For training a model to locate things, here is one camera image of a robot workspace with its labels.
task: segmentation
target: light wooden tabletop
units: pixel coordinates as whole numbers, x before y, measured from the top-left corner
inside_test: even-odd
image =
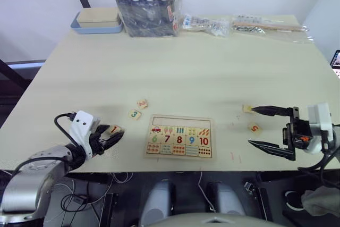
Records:
[[[293,16],[279,17],[295,22]],[[242,104],[298,106],[328,102],[340,123],[340,84],[313,44],[294,44],[251,35],[219,38],[182,32],[176,38],[131,38],[126,33],[78,35],[60,42],[0,129],[0,169],[14,169],[30,155],[67,138],[53,124],[65,112],[84,110],[102,123],[126,129],[113,148],[76,171],[265,171],[296,170],[322,154],[296,150],[296,161],[268,155],[248,139],[282,145],[287,117],[245,114]],[[128,117],[136,102],[149,106],[137,121]],[[212,118],[214,161],[145,158],[153,114]],[[247,125],[263,128],[260,136]],[[68,120],[62,121],[68,129]],[[332,161],[329,167],[337,167]]]

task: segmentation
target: plastic bag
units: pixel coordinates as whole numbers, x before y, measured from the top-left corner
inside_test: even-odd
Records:
[[[207,19],[186,15],[182,28],[190,31],[204,31],[214,36],[227,37],[229,35],[229,21],[227,19]]]
[[[132,37],[177,36],[181,0],[116,0]]]
[[[284,21],[273,21],[252,15],[238,15],[232,18],[232,31],[249,33],[252,35],[289,41],[298,44],[312,43],[313,38],[308,37],[306,26],[288,24]]]

